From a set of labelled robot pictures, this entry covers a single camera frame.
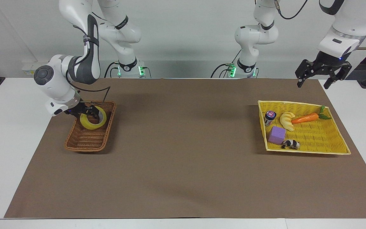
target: brown paper sheet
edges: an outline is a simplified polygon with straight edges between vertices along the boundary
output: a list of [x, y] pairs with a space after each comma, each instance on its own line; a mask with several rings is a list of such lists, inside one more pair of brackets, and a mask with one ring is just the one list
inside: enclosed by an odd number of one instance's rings
[[[108, 85], [117, 113], [106, 148], [66, 151], [74, 118], [53, 117], [6, 218], [366, 218], [366, 164], [318, 81], [104, 79], [89, 88]], [[266, 152], [257, 100], [329, 106], [352, 154]]]

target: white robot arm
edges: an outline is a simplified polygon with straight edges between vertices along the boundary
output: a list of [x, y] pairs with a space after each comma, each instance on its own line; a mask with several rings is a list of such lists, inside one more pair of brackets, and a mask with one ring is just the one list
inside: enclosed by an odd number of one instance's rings
[[87, 107], [82, 103], [80, 95], [70, 85], [71, 81], [93, 84], [100, 77], [99, 31], [103, 32], [103, 38], [111, 45], [123, 47], [116, 48], [119, 50], [117, 54], [120, 66], [126, 63], [126, 66], [131, 66], [130, 71], [137, 68], [131, 65], [136, 57], [129, 43], [137, 43], [140, 40], [139, 28], [128, 23], [128, 17], [119, 12], [118, 0], [99, 0], [99, 4], [108, 21], [117, 26], [106, 22], [99, 28], [92, 15], [92, 0], [59, 1], [62, 16], [84, 33], [84, 55], [55, 55], [47, 65], [35, 71], [33, 78], [36, 84], [52, 99], [45, 105], [52, 116], [61, 112], [74, 116], [99, 115], [96, 107]]
[[98, 0], [105, 23], [98, 27], [100, 37], [108, 42], [116, 51], [119, 63], [119, 73], [123, 77], [141, 76], [141, 64], [136, 58], [130, 44], [141, 40], [141, 30], [118, 7], [118, 0]]
[[241, 55], [235, 63], [235, 75], [253, 77], [259, 51], [254, 45], [267, 45], [276, 41], [279, 32], [275, 26], [276, 7], [273, 0], [258, 0], [254, 10], [254, 18], [258, 25], [239, 27], [235, 32], [235, 40], [241, 46]]
[[366, 0], [320, 0], [320, 7], [334, 15], [335, 21], [321, 40], [316, 59], [313, 62], [304, 59], [295, 71], [298, 87], [316, 74], [330, 75], [324, 84], [326, 89], [337, 80], [344, 80], [352, 68], [347, 57], [366, 38]]

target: orange carrot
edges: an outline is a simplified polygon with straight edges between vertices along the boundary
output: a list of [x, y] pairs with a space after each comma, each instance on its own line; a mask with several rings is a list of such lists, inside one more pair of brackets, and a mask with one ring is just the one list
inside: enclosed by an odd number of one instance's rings
[[318, 119], [318, 114], [311, 113], [311, 114], [302, 116], [300, 118], [293, 119], [292, 123], [304, 123], [304, 122], [314, 121], [314, 120], [317, 120], [317, 119]]
[[321, 106], [320, 111], [319, 111], [318, 114], [317, 113], [311, 113], [311, 114], [305, 115], [303, 117], [293, 119], [292, 123], [310, 122], [310, 121], [317, 120], [319, 118], [320, 119], [331, 119], [331, 118], [329, 118], [329, 117], [327, 117], [323, 114], [324, 108], [325, 108], [324, 106]]

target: toy banana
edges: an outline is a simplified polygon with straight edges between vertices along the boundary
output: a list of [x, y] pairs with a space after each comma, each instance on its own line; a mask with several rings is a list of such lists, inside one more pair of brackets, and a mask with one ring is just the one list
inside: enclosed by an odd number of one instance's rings
[[292, 119], [295, 117], [295, 115], [291, 112], [285, 112], [282, 114], [281, 116], [281, 124], [282, 126], [289, 130], [289, 131], [293, 131], [295, 130], [293, 124], [292, 124]]

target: yellow tape roll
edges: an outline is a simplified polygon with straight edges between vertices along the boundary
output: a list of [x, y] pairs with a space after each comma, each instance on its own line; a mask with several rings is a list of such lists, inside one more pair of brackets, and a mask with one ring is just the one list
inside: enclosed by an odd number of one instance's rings
[[99, 107], [96, 106], [96, 108], [100, 111], [100, 113], [98, 114], [98, 117], [100, 118], [100, 122], [98, 124], [93, 124], [88, 120], [88, 117], [86, 114], [81, 114], [80, 115], [80, 123], [86, 128], [86, 129], [90, 129], [90, 130], [94, 130], [94, 129], [98, 129], [101, 126], [103, 126], [106, 122], [106, 113], [105, 111]]

